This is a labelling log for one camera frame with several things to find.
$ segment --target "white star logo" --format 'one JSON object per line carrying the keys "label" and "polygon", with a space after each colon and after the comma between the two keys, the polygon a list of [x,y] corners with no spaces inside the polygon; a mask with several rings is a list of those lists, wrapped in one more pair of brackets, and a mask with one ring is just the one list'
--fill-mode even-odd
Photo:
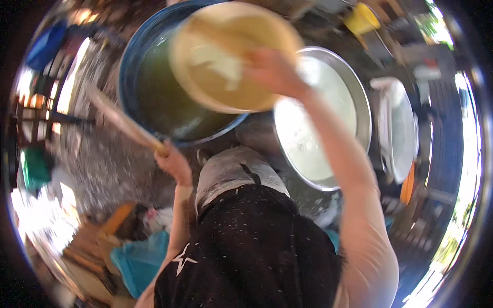
{"label": "white star logo", "polygon": [[191,258],[185,258],[183,259],[183,255],[185,254],[186,252],[186,249],[188,248],[188,246],[190,245],[190,243],[188,243],[186,246],[185,246],[185,249],[183,250],[183,252],[179,255],[176,256],[176,258],[174,258],[173,260],[171,260],[172,262],[179,262],[178,263],[178,268],[176,270],[176,276],[178,277],[178,275],[180,274],[181,270],[183,270],[183,268],[185,267],[185,263],[188,261],[188,262],[192,262],[192,263],[198,263],[197,261],[191,259]]}

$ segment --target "wooden handle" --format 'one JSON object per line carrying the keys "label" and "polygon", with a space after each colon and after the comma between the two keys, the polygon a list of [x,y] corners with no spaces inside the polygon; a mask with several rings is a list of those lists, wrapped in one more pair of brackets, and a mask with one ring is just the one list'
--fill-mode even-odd
{"label": "wooden handle", "polygon": [[246,58],[247,51],[256,47],[256,44],[248,38],[224,29],[207,18],[194,16],[190,23],[192,33],[202,35],[226,52],[242,60],[248,61]]}
{"label": "wooden handle", "polygon": [[86,95],[92,103],[110,120],[119,130],[139,144],[151,148],[159,155],[168,156],[169,150],[164,143],[142,126],[129,118],[121,109],[115,106],[103,92],[91,82],[85,83]]}

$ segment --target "yellow container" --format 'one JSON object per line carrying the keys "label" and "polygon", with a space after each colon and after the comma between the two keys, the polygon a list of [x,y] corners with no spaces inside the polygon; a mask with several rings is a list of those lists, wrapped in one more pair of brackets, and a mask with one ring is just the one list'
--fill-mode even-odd
{"label": "yellow container", "polygon": [[380,21],[375,13],[365,4],[358,3],[344,24],[354,35],[362,35],[380,28]]}

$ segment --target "green liquid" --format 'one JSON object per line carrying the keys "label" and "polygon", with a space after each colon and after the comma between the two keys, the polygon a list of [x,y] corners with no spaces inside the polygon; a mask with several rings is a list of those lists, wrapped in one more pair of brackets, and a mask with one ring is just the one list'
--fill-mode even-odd
{"label": "green liquid", "polygon": [[180,87],[169,64],[169,43],[173,33],[161,34],[142,60],[137,84],[142,115],[146,123],[172,139],[209,137],[237,115],[205,109]]}

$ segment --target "black t-shirt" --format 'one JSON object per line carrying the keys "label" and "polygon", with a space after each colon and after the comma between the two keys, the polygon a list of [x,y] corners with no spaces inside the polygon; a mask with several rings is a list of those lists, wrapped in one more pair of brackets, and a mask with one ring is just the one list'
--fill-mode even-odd
{"label": "black t-shirt", "polygon": [[341,258],[286,195],[258,184],[217,197],[156,281],[161,307],[332,307]]}

